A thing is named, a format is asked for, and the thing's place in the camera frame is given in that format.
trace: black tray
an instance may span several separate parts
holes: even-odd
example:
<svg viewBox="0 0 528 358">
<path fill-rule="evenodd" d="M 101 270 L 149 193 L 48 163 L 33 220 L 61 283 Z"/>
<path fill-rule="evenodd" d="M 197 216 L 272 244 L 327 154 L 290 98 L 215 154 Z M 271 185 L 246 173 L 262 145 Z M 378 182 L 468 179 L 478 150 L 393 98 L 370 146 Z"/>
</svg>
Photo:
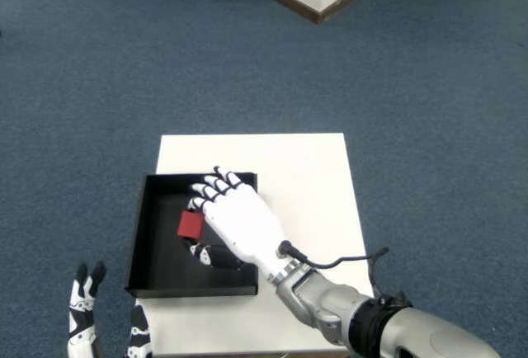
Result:
<svg viewBox="0 0 528 358">
<path fill-rule="evenodd" d="M 246 264 L 239 270 L 200 264 L 177 236 L 182 211 L 196 195 L 193 183 L 206 174 L 148 175 L 145 177 L 126 290 L 136 298 L 173 298 L 257 294 L 258 271 Z M 238 173 L 257 189 L 257 175 Z M 203 243 L 222 243 L 205 224 Z"/>
</svg>

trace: robotic arm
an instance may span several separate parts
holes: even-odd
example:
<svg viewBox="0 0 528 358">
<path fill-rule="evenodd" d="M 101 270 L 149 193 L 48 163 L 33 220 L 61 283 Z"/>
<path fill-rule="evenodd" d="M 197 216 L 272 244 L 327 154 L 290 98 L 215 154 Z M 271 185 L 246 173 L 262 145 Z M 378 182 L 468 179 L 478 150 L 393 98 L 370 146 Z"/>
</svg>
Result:
<svg viewBox="0 0 528 358">
<path fill-rule="evenodd" d="M 332 344 L 364 358 L 499 358 L 476 336 L 411 307 L 403 297 L 372 299 L 337 285 L 313 267 L 277 249 L 285 241 L 276 216 L 248 185 L 223 168 L 192 189 L 189 208 L 205 220 L 241 260 L 259 267 L 297 319 Z"/>
</svg>

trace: robotic hand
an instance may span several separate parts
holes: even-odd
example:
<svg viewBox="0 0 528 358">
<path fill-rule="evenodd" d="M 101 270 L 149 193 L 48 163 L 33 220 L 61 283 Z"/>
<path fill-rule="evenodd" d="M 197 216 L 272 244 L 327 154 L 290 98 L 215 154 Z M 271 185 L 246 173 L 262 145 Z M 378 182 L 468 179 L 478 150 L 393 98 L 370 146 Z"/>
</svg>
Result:
<svg viewBox="0 0 528 358">
<path fill-rule="evenodd" d="M 191 199 L 189 208 L 202 210 L 233 253 L 257 265 L 276 286 L 292 314 L 332 344 L 365 358 L 499 358 L 474 335 L 412 308 L 403 295 L 372 299 L 280 253 L 284 234 L 266 203 L 234 173 L 214 170 L 217 177 L 191 187 L 200 196 Z"/>
<path fill-rule="evenodd" d="M 99 261 L 91 275 L 83 263 L 77 269 L 69 300 L 68 358 L 102 358 L 101 343 L 96 336 L 93 306 L 97 289 L 105 278 L 106 267 Z M 149 323 L 143 307 L 132 309 L 130 342 L 125 358 L 152 358 Z"/>
</svg>

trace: red block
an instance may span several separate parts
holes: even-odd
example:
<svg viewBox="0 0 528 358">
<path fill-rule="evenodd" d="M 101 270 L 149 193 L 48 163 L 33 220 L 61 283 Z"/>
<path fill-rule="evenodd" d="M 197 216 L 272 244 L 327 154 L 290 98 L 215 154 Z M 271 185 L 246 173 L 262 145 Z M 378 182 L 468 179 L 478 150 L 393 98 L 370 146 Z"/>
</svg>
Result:
<svg viewBox="0 0 528 358">
<path fill-rule="evenodd" d="M 197 240 L 204 229 L 204 215 L 198 212 L 183 211 L 181 213 L 178 237 L 188 237 Z"/>
</svg>

